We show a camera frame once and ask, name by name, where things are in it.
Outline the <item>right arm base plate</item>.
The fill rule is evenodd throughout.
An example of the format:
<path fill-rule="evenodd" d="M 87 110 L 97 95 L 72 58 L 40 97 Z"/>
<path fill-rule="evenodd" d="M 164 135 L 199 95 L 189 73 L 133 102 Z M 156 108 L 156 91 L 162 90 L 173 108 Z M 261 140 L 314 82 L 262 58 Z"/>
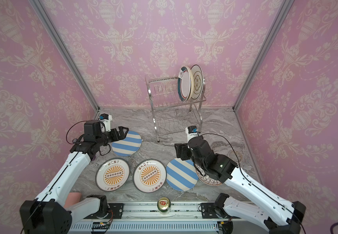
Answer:
<path fill-rule="evenodd" d="M 199 211 L 202 213 L 203 219 L 230 219 L 237 218 L 236 216 L 228 215 L 222 208 L 218 208 L 214 206 L 214 203 L 201 203 L 199 207 Z"/>

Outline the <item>blue striped plate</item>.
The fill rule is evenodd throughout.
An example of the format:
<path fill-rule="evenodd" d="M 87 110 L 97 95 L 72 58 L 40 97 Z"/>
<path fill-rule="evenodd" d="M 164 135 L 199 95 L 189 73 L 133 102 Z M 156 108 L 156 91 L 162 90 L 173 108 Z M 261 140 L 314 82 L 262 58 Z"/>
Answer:
<path fill-rule="evenodd" d="M 198 175 L 191 160 L 179 158 L 171 160 L 166 166 L 167 183 L 177 191 L 188 191 L 198 182 Z"/>
<path fill-rule="evenodd" d="M 113 142 L 111 148 L 116 155 L 127 157 L 137 152 L 141 144 L 141 136 L 137 132 L 129 131 L 125 139 Z"/>

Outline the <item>blue striped plate front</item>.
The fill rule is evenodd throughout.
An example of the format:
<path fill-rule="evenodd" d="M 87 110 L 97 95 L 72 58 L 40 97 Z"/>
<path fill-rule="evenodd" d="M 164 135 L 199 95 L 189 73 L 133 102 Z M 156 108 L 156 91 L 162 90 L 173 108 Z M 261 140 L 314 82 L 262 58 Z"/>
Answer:
<path fill-rule="evenodd" d="M 167 183 L 177 191 L 188 191 L 198 182 L 198 175 L 191 160 L 179 158 L 171 160 L 166 166 Z"/>

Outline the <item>floral pattern plate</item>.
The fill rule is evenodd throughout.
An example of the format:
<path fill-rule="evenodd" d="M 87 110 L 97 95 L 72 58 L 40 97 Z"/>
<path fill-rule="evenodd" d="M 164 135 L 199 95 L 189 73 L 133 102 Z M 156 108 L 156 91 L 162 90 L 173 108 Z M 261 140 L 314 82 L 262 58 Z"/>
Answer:
<path fill-rule="evenodd" d="M 199 167 L 198 165 L 194 165 L 195 166 L 195 171 L 196 171 L 196 174 L 198 176 L 198 178 L 205 184 L 207 185 L 210 185 L 210 186 L 219 186 L 221 185 L 222 183 L 218 180 L 214 180 L 212 178 L 210 178 L 205 172 L 204 170 Z"/>

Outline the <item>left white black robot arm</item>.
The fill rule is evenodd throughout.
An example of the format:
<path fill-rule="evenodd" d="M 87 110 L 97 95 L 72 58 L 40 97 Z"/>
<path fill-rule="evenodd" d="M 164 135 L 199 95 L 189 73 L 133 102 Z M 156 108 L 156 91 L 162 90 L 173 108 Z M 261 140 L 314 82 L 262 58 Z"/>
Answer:
<path fill-rule="evenodd" d="M 84 133 L 72 141 L 72 148 L 55 177 L 34 200 L 26 200 L 19 213 L 22 234 L 66 234 L 71 226 L 90 215 L 112 214 L 105 196 L 90 196 L 65 207 L 68 195 L 83 170 L 103 146 L 127 137 L 129 129 L 110 128 L 110 120 L 83 121 Z"/>

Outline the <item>plain cream plate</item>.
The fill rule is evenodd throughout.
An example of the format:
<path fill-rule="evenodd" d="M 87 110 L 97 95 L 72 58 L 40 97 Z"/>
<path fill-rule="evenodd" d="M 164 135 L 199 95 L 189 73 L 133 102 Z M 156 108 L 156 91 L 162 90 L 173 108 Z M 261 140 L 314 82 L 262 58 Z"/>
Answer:
<path fill-rule="evenodd" d="M 192 99 L 193 92 L 194 92 L 194 75 L 191 69 L 188 70 L 189 77 L 190 77 L 190 92 L 188 96 L 188 100 Z"/>

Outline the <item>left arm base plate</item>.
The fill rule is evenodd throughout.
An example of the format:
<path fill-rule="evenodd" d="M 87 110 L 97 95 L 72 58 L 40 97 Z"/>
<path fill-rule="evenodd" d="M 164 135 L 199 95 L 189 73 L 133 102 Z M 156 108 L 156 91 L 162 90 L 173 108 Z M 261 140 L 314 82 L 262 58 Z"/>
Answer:
<path fill-rule="evenodd" d="M 109 203 L 107 210 L 91 214 L 85 219 L 121 219 L 123 214 L 124 203 Z"/>

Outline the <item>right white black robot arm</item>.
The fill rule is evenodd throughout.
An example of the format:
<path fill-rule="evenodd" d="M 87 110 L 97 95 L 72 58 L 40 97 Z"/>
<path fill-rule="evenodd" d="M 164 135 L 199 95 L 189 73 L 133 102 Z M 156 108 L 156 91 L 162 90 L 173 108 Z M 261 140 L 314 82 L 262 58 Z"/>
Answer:
<path fill-rule="evenodd" d="M 261 185 L 239 163 L 215 153 L 203 136 L 193 137 L 187 143 L 176 143 L 174 147 L 178 158 L 191 160 L 211 179 L 231 187 L 251 201 L 248 204 L 220 194 L 214 202 L 219 216 L 244 219 L 270 234 L 299 234 L 305 231 L 302 224 L 306 211 L 304 204 L 290 202 Z"/>

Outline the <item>green red rimmed white plate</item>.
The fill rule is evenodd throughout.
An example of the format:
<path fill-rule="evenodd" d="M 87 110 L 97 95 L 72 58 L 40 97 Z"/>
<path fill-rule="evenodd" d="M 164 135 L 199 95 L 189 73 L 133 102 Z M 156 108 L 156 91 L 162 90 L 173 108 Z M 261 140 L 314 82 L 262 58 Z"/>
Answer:
<path fill-rule="evenodd" d="M 178 95 L 181 101 L 187 101 L 190 92 L 190 77 L 188 70 L 190 68 L 183 66 L 180 68 L 177 81 Z"/>

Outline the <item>white plate dark rim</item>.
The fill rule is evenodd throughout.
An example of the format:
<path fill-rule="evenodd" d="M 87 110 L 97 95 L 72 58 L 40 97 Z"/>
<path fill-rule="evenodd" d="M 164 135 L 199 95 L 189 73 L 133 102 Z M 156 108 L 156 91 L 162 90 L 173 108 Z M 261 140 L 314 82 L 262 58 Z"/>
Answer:
<path fill-rule="evenodd" d="M 203 71 L 202 68 L 198 65 L 195 64 L 191 68 L 193 78 L 194 78 L 194 90 L 192 92 L 192 99 L 198 99 L 201 96 L 201 93 L 203 91 L 203 86 L 204 86 L 204 76 L 203 76 Z"/>

